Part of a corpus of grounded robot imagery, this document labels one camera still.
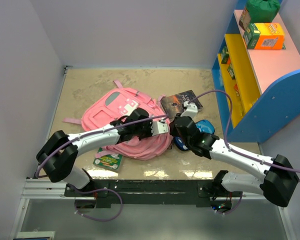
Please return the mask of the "blue pencil case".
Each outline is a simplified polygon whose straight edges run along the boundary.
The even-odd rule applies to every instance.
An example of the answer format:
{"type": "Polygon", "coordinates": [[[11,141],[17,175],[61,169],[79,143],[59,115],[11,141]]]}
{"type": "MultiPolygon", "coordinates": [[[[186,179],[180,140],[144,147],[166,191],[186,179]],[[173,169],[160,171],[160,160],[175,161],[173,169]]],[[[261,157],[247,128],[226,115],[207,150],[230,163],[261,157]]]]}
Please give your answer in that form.
{"type": "MultiPolygon", "coordinates": [[[[206,119],[197,121],[195,123],[195,125],[201,133],[208,133],[208,134],[215,133],[215,127],[211,124],[210,121],[208,121],[206,119]]],[[[185,143],[183,142],[183,140],[180,137],[175,136],[173,138],[173,143],[179,150],[181,150],[183,152],[189,151],[188,147],[185,145],[185,143]]]]}

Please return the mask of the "pink student backpack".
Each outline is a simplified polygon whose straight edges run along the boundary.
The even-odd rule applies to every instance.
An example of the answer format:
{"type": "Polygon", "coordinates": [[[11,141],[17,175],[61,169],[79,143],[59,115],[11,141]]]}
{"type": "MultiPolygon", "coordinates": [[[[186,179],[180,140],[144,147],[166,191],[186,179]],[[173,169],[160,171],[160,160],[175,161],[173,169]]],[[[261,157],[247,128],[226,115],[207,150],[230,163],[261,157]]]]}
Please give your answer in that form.
{"type": "MultiPolygon", "coordinates": [[[[138,107],[146,110],[150,117],[165,114],[160,104],[163,95],[155,99],[134,88],[123,87],[118,80],[115,80],[114,83],[117,88],[106,93],[90,106],[80,119],[67,117],[62,121],[81,125],[85,131],[91,131],[118,120],[122,116],[130,115],[138,107]]],[[[120,154],[128,158],[146,161],[163,154],[170,147],[172,140],[173,137],[168,133],[142,140],[133,137],[128,142],[102,147],[102,151],[98,152],[95,158],[120,154]]]]}

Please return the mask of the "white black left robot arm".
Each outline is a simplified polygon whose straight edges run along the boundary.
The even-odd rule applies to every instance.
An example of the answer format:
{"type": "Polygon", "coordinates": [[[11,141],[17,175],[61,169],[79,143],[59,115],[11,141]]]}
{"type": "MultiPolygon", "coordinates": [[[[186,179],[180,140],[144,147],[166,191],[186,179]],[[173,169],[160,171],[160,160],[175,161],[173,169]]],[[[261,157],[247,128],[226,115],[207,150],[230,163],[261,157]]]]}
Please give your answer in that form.
{"type": "Polygon", "coordinates": [[[64,181],[82,196],[89,196],[94,190],[94,181],[86,170],[75,166],[77,157],[101,147],[127,142],[133,137],[152,137],[154,119],[144,109],[137,108],[130,115],[95,130],[74,134],[58,130],[36,155],[35,177],[47,177],[52,183],[64,181]]]}

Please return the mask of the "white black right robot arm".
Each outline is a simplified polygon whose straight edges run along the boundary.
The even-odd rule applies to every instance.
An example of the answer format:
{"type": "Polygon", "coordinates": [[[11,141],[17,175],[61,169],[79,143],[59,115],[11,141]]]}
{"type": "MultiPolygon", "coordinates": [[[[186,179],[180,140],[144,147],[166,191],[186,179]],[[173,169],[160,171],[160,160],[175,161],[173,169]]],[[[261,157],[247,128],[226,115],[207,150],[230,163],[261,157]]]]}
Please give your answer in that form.
{"type": "Polygon", "coordinates": [[[199,157],[235,166],[244,174],[221,171],[213,180],[213,192],[220,197],[228,192],[247,192],[264,196],[279,207],[287,207],[299,183],[290,161],[278,154],[275,158],[255,154],[227,145],[218,136],[200,132],[189,116],[176,116],[170,123],[170,134],[179,137],[199,157]]]}

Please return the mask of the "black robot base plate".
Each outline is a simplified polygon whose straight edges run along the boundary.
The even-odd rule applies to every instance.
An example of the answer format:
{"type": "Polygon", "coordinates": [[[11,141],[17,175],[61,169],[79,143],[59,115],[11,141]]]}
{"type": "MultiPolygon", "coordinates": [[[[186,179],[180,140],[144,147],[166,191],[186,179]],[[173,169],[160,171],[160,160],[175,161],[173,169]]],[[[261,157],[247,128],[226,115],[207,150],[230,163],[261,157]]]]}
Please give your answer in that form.
{"type": "Polygon", "coordinates": [[[233,193],[214,188],[213,180],[122,180],[96,179],[94,189],[97,193],[82,194],[68,184],[64,195],[68,198],[83,200],[87,198],[96,208],[110,208],[120,204],[120,199],[111,191],[118,193],[126,205],[195,205],[208,208],[221,205],[226,200],[240,197],[233,193]]]}

